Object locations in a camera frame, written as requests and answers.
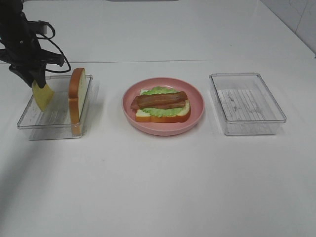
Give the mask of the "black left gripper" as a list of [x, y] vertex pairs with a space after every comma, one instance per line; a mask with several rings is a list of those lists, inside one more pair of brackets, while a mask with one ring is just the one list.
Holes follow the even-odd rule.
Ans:
[[0, 59], [11, 66], [9, 70], [19, 76], [29, 87], [36, 82], [39, 88], [46, 85], [48, 64], [63, 66], [64, 54], [42, 49], [39, 40], [51, 43], [55, 36], [53, 26], [45, 21], [28, 21], [23, 12], [0, 14], [0, 42], [5, 49]]

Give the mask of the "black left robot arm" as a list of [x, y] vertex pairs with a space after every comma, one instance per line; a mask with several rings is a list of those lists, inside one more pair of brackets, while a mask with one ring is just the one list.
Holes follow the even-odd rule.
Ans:
[[23, 12], [21, 0], [0, 2], [0, 60], [9, 63], [9, 70], [19, 76], [28, 86], [36, 82], [39, 88], [46, 85], [48, 64], [63, 66], [63, 53], [43, 49], [39, 40], [55, 36], [53, 26], [45, 21], [29, 21]]

